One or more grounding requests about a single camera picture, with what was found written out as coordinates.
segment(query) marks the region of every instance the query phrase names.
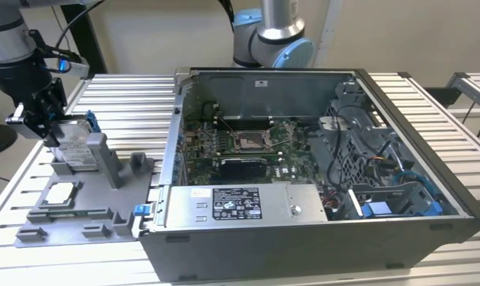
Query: silver robot arm segment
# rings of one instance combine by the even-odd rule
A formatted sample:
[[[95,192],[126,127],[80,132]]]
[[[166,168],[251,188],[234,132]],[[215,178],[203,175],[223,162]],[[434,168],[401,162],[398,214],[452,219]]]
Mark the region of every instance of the silver robot arm segment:
[[[297,0],[262,0],[261,9],[242,10],[234,18],[235,64],[243,67],[306,67],[314,53],[303,37]]]
[[[41,5],[78,4],[78,0],[0,0],[0,90],[11,97],[15,112],[7,124],[25,137],[43,139],[47,147],[59,146],[51,120],[64,118],[66,95],[59,78],[44,59],[74,63],[83,59],[72,52],[48,46],[37,30],[29,30],[19,9]]]

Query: beige wall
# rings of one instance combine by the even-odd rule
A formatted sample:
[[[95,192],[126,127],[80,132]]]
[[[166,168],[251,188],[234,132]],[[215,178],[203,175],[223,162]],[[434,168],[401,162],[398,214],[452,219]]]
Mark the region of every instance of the beige wall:
[[[442,86],[480,72],[480,0],[344,0],[326,67],[409,72]]]
[[[259,0],[233,0],[235,12]],[[299,0],[306,36],[321,38],[329,0]],[[171,73],[231,65],[233,33],[217,0],[108,0],[91,15],[110,72]]]

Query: blue latch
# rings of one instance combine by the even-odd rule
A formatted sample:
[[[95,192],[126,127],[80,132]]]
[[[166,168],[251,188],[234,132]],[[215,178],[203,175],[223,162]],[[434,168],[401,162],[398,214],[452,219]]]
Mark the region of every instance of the blue latch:
[[[134,216],[148,216],[151,214],[150,204],[138,204],[134,208]]]
[[[98,121],[96,121],[96,116],[95,114],[91,112],[91,110],[87,111],[86,113],[86,119],[87,119],[87,122],[90,122],[90,125],[91,125],[91,131],[94,133],[100,133],[102,130],[98,126]]]
[[[424,216],[441,216],[444,214],[444,209],[437,201],[433,201],[429,209],[424,212]]]

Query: white component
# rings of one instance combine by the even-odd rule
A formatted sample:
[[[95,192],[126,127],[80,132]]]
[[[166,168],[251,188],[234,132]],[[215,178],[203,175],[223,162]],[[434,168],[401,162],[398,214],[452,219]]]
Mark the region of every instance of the white component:
[[[257,88],[265,88],[269,86],[269,81],[267,80],[255,80],[254,86]]]
[[[51,186],[46,196],[47,204],[62,204],[70,198],[74,191],[74,183],[56,183]]]

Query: aluminum extrusion table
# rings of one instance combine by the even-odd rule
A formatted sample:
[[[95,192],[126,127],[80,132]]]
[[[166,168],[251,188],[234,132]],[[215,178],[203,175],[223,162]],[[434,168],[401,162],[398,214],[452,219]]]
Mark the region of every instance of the aluminum extrusion table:
[[[480,73],[456,73],[446,86],[457,88],[480,105]]]
[[[480,140],[410,77],[370,74],[452,172],[480,201]],[[146,152],[158,174],[174,101],[172,76],[96,75],[75,89],[68,111],[94,110],[108,145],[120,156]],[[52,169],[52,154],[37,143],[0,194],[1,285],[146,285],[158,283],[140,243],[16,249],[15,233],[35,205]],[[412,269],[217,282],[207,285],[480,285],[480,232],[462,244],[441,246]]]

